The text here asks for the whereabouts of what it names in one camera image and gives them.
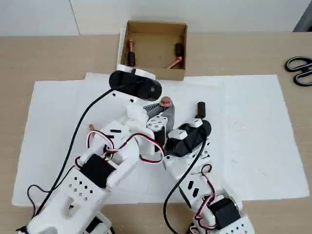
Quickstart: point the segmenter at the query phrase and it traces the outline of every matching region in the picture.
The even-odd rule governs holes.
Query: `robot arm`
[[[123,87],[118,90],[126,98],[156,100],[161,86],[153,78],[147,72],[121,66],[120,71],[111,75],[110,85]],[[125,88],[134,82],[139,86]],[[111,222],[100,209],[112,189],[140,159],[145,160],[142,156],[147,156],[157,159],[145,160],[152,163],[161,163],[164,159],[165,169],[176,181],[185,177],[179,189],[195,213],[191,233],[232,234],[239,230],[239,233],[253,234],[252,224],[242,211],[242,202],[226,183],[218,180],[213,162],[206,155],[211,125],[202,119],[205,117],[202,105],[196,118],[174,130],[175,108],[170,99],[163,98],[160,104],[145,107],[135,103],[128,106],[127,116],[90,133],[95,134],[92,144],[79,158],[78,166],[71,169],[45,209],[19,232],[113,234]],[[199,160],[190,173],[184,175],[206,141]],[[165,157],[162,146],[165,146]]]
[[[180,182],[180,193],[195,213],[189,233],[254,234],[242,210],[242,201],[213,170],[214,162],[208,155],[210,133],[208,121],[194,118],[168,134],[166,151],[171,153],[165,157],[164,164],[170,175]],[[197,157],[194,167],[185,174]]]

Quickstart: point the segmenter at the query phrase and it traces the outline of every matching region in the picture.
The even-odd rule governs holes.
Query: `cardboard box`
[[[183,80],[186,67],[187,25],[184,23],[134,21],[127,23],[121,61],[128,65],[129,39],[134,44],[136,68],[155,74],[156,79]],[[166,67],[175,61],[175,44],[184,46],[182,62],[172,69]]]

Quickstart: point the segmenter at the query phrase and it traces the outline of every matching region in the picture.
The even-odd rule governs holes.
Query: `scissors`
[[[290,64],[294,61],[304,62],[304,64],[296,66],[296,67],[291,67]],[[294,76],[293,82],[299,86],[312,86],[312,81],[311,82],[301,81],[301,78],[307,77],[308,75],[312,74],[312,58],[308,58],[304,56],[293,57],[285,63],[285,70],[288,72],[301,71],[301,73]]]

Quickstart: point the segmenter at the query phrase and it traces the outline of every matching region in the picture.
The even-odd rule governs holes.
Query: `black cable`
[[[73,145],[74,145],[74,141],[75,141],[75,138],[76,138],[76,135],[77,135],[77,132],[78,132],[78,129],[85,117],[85,115],[88,113],[88,111],[91,109],[91,107],[93,107],[98,101],[100,101],[102,98],[104,98],[105,96],[107,96],[108,94],[110,94],[112,91],[116,91],[116,90],[119,90],[119,89],[122,89],[124,88],[125,86],[128,86],[128,85],[134,85],[134,84],[139,84],[139,83],[142,83],[142,81],[139,81],[139,82],[135,82],[135,83],[129,83],[129,84],[125,84],[125,85],[121,85],[121,86],[118,86],[117,88],[115,89],[110,89],[108,91],[106,91],[104,94],[102,94],[101,96],[99,96],[97,99],[95,99],[83,112],[82,116],[80,117],[79,121],[78,121],[78,124],[76,126],[76,129],[74,131],[74,134],[72,136],[72,140],[70,142],[70,145],[69,145],[69,148],[68,148],[68,151],[67,151],[67,155],[65,157],[65,160],[63,162],[63,165],[62,165],[62,168],[58,174],[58,177],[57,179],[55,180],[54,184],[52,185],[51,187],[51,190],[48,192],[47,196],[45,197],[45,199],[43,200],[43,202],[41,203],[41,205],[39,206],[37,212],[36,212],[36,215],[39,215],[39,213],[41,212],[41,210],[43,209],[44,205],[46,204],[46,202],[48,201],[48,199],[50,198],[53,190],[55,189],[60,177],[62,176],[63,172],[64,172],[64,169],[65,169],[65,166],[66,166],[66,163],[68,161],[68,158],[69,158],[69,155],[72,151],[72,148],[73,148]]]
[[[197,156],[195,157],[194,161],[191,163],[191,165],[189,166],[189,168],[186,170],[186,172],[183,174],[183,176],[181,177],[181,179],[175,184],[175,186],[171,189],[171,191],[169,192],[165,202],[164,202],[164,206],[163,206],[163,215],[164,215],[164,219],[165,222],[168,226],[168,228],[174,233],[174,234],[179,234],[176,230],[174,230],[174,228],[170,225],[168,218],[167,218],[167,203],[169,198],[171,197],[171,195],[174,193],[174,191],[177,189],[177,187],[180,185],[180,183],[184,180],[184,178],[187,176],[187,174],[191,171],[191,169],[194,167],[195,163],[198,161],[198,159],[200,158],[201,153],[203,152],[204,148],[206,145],[206,140],[203,141],[201,148],[197,154]]]
[[[63,179],[61,180],[61,182],[55,187],[55,189],[57,189],[57,188],[60,186],[60,184],[65,180],[65,178],[67,177],[67,175],[69,174],[69,172],[70,172],[73,168],[74,168],[74,166],[72,166],[72,167],[68,170],[68,172],[66,173],[66,175],[64,176],[64,178],[63,178]],[[36,205],[35,205],[33,199],[30,197],[30,194],[29,194],[30,189],[31,189],[32,187],[36,187],[37,189],[39,189],[40,191],[42,191],[42,192],[44,192],[44,193],[48,193],[48,192],[50,192],[50,191],[44,190],[42,187],[40,187],[40,186],[37,185],[37,184],[32,184],[32,185],[30,185],[30,186],[28,187],[28,189],[27,189],[27,196],[28,196],[28,199],[30,200],[31,204],[33,205],[33,216],[32,216],[32,218],[33,218],[33,217],[35,217],[35,215],[36,215]]]

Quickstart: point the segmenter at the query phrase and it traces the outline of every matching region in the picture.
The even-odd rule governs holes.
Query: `wooden table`
[[[31,217],[11,205],[20,145],[34,81],[83,79],[86,72],[116,67],[118,36],[0,38],[0,233],[14,233]],[[312,57],[311,33],[190,34],[187,76],[278,74],[312,185],[312,88],[293,84],[283,63],[292,56]],[[185,233],[192,214],[185,204],[169,205],[169,217]],[[258,234],[311,233],[312,198],[244,202]],[[162,204],[109,205],[103,209],[116,233],[170,233]]]

